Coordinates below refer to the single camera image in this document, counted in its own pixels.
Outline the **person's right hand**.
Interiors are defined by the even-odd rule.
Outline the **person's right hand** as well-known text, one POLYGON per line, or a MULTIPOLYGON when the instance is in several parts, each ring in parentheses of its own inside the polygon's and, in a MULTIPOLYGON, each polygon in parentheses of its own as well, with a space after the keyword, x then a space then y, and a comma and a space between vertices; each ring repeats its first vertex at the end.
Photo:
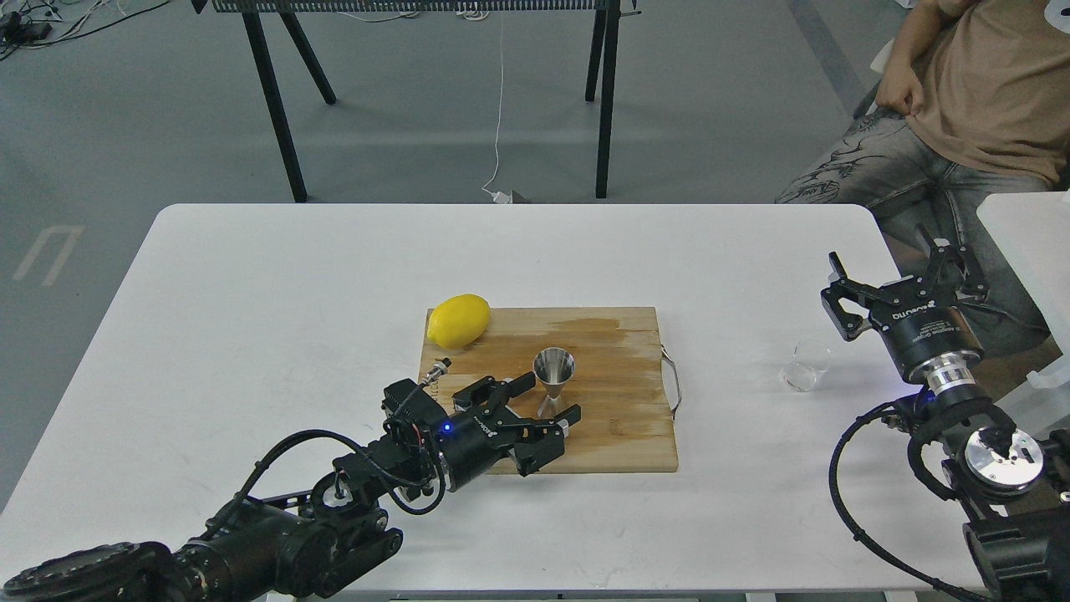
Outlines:
POLYGON ((924 106, 924 88, 910 59, 888 59, 878 83, 875 104, 878 108, 895 110, 900 115, 920 113, 924 106))

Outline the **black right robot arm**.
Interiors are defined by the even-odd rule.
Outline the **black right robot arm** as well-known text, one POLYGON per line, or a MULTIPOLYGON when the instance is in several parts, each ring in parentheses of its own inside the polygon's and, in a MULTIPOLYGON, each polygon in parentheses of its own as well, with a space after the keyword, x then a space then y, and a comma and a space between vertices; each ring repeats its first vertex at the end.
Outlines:
POLYGON ((834 446, 827 472, 834 510, 853 540, 885 564, 960 601, 1066 601, 1067 431, 1033 438, 978 384, 973 367, 985 352, 961 311, 985 300, 985 274, 966 245, 934 240, 924 227, 918 235, 928 248, 924 271, 885 285, 854 281, 839 254, 829 254, 832 274, 821 299, 841 338, 878 333, 899 377, 918 386, 856 418, 834 446), (841 456, 874 421, 910 435, 913 475, 966 512, 963 534, 985 595, 899 559, 849 513, 841 456))

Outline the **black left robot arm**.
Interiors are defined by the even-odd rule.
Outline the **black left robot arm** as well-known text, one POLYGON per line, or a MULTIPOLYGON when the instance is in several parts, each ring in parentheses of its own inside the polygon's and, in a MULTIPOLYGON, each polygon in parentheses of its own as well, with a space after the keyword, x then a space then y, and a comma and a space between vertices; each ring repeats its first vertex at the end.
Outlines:
POLYGON ((404 534, 389 528, 380 499, 411 515, 439 507, 509 458, 520 476, 565 453, 577 405, 555 416, 517 415, 511 401, 538 379, 486 376, 452 397, 447 412, 428 386, 450 369, 440 359, 418 381, 386 386, 385 434, 360 445, 314 428, 282 438, 207 529, 171 551, 157 542, 100 545, 24 570, 3 586, 4 601, 253 601, 268 595, 327 599, 395 556, 404 534), (253 485, 299 443, 328 438, 349 453, 306 492, 256 499, 253 485))

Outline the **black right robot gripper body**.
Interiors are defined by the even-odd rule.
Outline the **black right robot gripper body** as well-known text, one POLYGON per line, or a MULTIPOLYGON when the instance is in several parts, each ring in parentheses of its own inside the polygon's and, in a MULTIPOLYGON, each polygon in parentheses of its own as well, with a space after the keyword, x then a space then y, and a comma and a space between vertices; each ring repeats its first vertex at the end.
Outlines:
POLYGON ((869 305, 869 323, 878 331, 899 377, 924 382, 924 362, 953 355, 967 367, 985 355, 970 325, 956 306, 956 294, 914 279, 880 287, 880 298, 869 305))

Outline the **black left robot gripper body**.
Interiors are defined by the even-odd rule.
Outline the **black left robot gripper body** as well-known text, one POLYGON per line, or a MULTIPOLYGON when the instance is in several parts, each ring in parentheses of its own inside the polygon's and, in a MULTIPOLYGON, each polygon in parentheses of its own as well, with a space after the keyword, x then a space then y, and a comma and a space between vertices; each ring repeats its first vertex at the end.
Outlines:
POLYGON ((433 428, 448 492, 457 492, 498 461, 513 457, 521 417, 507 406, 491 414, 460 411, 433 428))

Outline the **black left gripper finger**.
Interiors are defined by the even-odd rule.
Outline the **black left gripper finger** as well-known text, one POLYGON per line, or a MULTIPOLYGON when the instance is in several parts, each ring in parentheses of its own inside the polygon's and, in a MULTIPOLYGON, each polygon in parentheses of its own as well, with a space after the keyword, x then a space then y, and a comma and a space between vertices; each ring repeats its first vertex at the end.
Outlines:
POLYGON ((565 453, 568 428, 581 420, 572 405, 549 419, 513 416, 500 425, 500 458, 511 458, 521 477, 532 475, 565 453))
POLYGON ((452 396, 454 412, 491 415, 498 408, 507 406, 511 399, 534 388, 536 377, 528 372, 515 380, 496 380, 486 376, 468 385, 465 389, 452 396))

